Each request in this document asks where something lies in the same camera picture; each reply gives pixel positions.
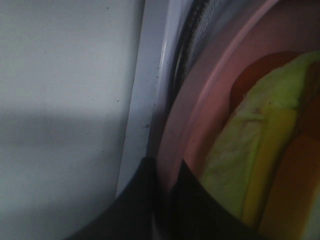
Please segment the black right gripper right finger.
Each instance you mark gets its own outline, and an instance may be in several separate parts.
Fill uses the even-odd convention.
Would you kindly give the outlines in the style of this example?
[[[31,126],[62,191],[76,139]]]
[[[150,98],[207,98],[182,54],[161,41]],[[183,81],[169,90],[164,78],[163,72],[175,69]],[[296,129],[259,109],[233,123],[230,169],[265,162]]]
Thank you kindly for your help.
[[[227,212],[201,186],[183,161],[171,192],[172,240],[264,240]]]

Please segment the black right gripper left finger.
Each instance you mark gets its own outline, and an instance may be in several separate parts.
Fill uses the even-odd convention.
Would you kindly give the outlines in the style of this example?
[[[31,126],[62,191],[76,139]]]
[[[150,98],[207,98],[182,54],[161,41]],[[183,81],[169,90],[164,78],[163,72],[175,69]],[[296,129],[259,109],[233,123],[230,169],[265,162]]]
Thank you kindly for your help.
[[[156,160],[144,157],[111,206],[67,239],[151,240],[156,193]]]

